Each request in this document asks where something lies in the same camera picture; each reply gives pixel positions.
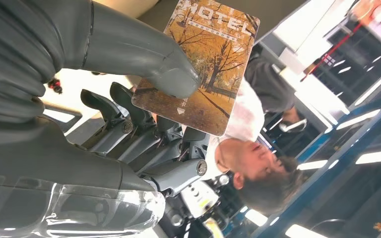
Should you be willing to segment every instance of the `screw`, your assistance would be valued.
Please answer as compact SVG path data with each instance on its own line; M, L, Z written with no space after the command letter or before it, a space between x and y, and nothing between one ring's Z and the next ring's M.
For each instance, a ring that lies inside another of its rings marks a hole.
M206 173L206 162L205 162L205 160L201 160L198 162L198 165L196 166L196 170L197 170L199 176L202 176Z
M154 131L154 137L155 138L160 138L161 137L161 133L158 130L155 130Z
M125 122L124 127L123 127L124 133L130 133L132 131L132 129L133 129L132 123L130 121Z

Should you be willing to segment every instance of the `autumn tree illustration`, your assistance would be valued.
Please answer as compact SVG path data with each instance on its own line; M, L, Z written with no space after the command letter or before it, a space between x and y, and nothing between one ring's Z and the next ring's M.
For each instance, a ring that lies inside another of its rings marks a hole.
M219 73L235 69L245 64L245 62L243 62L243 56L247 53L245 51L240 51L242 47L239 47L238 49L234 48L232 41L228 40L225 40L223 44L219 46L219 52L214 55L213 71L206 88L208 93L212 91Z
M199 72L202 88L206 84L206 92L210 93L216 87L227 86L227 90L237 92L238 85L241 79L241 72L246 63L245 56L250 53L250 44L253 44L256 36L258 21L239 11L235 11L220 3L209 1L207 6L214 12L220 12L226 17L219 20L219 14L212 14L210 19L202 18L194 10L192 12L190 6L206 0L181 0L176 7L175 13L172 16L166 28L166 33L170 35L182 47L188 55L195 69ZM227 27L230 17L237 20L234 28ZM200 29L198 27L189 26L189 21L209 26L212 29L218 29L229 36L235 36L239 40L231 41L222 37ZM241 29L246 24L246 31L250 35L243 33ZM195 57L205 59L205 61L193 60Z

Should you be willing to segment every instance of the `bolt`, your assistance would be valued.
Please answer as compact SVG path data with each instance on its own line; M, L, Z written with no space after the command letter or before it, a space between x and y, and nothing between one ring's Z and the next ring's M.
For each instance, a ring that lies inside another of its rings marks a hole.
M205 162L205 160L201 160L198 162L198 165L196 166L196 170L197 170L199 176L202 176L206 173L206 162Z
M158 130L155 130L154 131L154 137L155 138L160 138L161 137L161 133Z
M172 224L175 227L179 227L179 226L183 225L183 218L178 214L173 215Z
M123 127L124 133L130 133L132 131L132 129L133 129L132 123L130 121L125 122L124 127Z

